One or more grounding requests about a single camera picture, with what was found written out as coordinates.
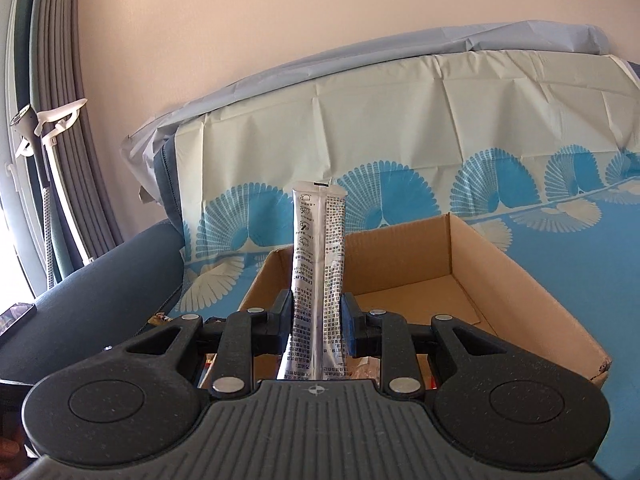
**metal rivet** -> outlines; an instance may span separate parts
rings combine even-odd
[[[213,381],[212,386],[221,394],[234,394],[244,388],[244,381],[239,377],[220,377]]]
[[[412,394],[420,389],[420,381],[412,377],[396,377],[389,383],[396,394]]]

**circular cap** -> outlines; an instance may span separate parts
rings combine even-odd
[[[542,424],[564,410],[564,399],[553,388],[536,381],[511,381],[490,394],[495,412],[513,422]]]
[[[135,414],[145,394],[125,381],[95,381],[78,388],[69,398],[75,416],[87,422],[116,422]]]
[[[396,394],[412,394],[420,389],[420,381],[412,377],[396,377],[389,383]]]
[[[212,387],[221,394],[234,394],[244,388],[244,381],[238,377],[220,377],[213,381]]]

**crosshair logo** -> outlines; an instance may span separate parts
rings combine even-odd
[[[310,394],[315,395],[317,397],[320,394],[324,394],[326,391],[326,388],[323,388],[322,386],[320,386],[320,384],[315,384],[314,386],[308,388],[307,391]]]

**dark blue armrest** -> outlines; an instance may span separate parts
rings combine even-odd
[[[183,243],[161,222],[40,296],[36,315],[0,346],[0,379],[35,383],[169,312],[180,297]]]

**black object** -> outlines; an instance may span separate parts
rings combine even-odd
[[[36,313],[31,303],[16,303],[0,314],[0,345],[9,339]]]
[[[455,318],[407,324],[345,294],[347,347],[382,359],[380,388],[254,386],[252,357],[282,354],[291,321],[283,291],[268,312],[183,316],[45,378],[23,421],[47,456],[24,477],[606,478],[589,460],[608,405],[571,371]],[[193,386],[206,352],[217,352],[211,392]],[[416,353],[429,355],[437,390],[424,389]]]

